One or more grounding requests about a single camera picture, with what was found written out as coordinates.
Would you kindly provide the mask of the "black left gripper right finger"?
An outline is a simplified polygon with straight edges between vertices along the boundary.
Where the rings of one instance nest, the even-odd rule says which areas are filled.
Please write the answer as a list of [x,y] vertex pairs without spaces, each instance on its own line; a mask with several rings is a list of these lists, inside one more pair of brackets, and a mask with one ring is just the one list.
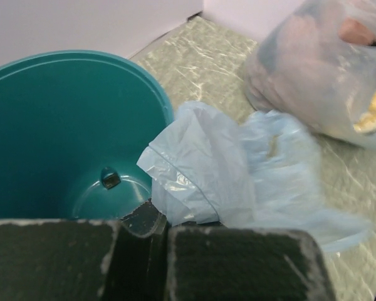
[[176,226],[166,300],[335,300],[323,255],[304,231]]

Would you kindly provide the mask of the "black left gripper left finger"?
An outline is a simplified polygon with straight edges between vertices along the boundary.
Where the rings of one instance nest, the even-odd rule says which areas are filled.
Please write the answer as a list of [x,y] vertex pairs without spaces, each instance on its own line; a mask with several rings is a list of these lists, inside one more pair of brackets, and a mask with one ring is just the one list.
[[160,300],[167,221],[0,219],[0,300]]

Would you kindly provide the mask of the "teal plastic trash bin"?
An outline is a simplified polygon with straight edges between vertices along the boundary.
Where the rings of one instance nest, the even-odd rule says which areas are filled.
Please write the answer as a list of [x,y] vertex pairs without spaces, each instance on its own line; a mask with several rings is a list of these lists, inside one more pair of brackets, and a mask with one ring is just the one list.
[[137,166],[174,119],[143,68],[94,51],[0,67],[0,219],[115,219],[151,195]]

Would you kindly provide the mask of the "light blue trash bag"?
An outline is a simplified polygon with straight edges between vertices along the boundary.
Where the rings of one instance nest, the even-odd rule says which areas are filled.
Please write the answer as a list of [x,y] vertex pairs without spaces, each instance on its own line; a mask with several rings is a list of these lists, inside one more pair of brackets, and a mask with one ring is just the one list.
[[302,230],[332,253],[372,228],[326,205],[319,145],[289,114],[255,112],[237,124],[208,104],[185,102],[137,164],[152,179],[153,205],[173,226]]

